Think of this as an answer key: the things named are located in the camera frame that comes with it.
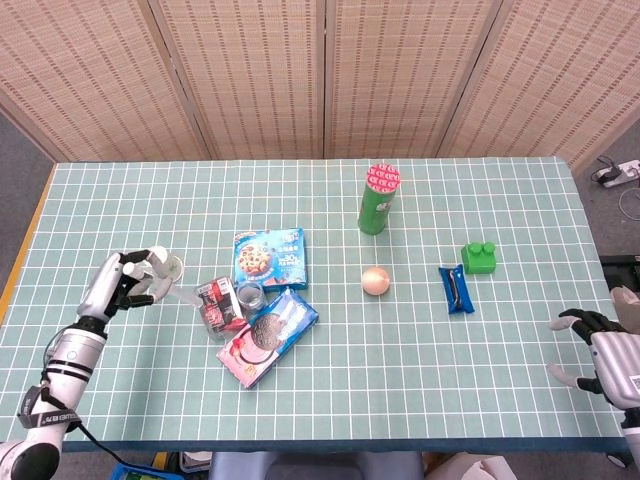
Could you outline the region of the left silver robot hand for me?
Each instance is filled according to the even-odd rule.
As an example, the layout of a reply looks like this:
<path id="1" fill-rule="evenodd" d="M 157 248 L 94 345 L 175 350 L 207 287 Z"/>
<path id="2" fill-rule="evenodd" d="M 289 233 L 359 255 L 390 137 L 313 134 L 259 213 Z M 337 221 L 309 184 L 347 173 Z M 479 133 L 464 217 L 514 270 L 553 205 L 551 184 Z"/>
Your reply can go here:
<path id="1" fill-rule="evenodd" d="M 159 303 L 181 274 L 181 261 L 165 247 L 114 253 L 94 276 L 77 314 L 108 323 L 118 310 Z"/>

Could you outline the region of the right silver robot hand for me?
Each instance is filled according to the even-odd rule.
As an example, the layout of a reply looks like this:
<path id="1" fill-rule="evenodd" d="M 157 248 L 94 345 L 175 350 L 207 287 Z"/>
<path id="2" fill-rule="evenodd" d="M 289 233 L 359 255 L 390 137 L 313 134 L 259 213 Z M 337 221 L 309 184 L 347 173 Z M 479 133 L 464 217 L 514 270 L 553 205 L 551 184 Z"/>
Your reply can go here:
<path id="1" fill-rule="evenodd" d="M 639 408 L 639 335 L 595 311 L 568 309 L 549 322 L 553 331 L 571 329 L 589 347 L 595 377 L 571 376 L 557 364 L 547 371 L 560 383 L 603 395 L 619 410 Z"/>

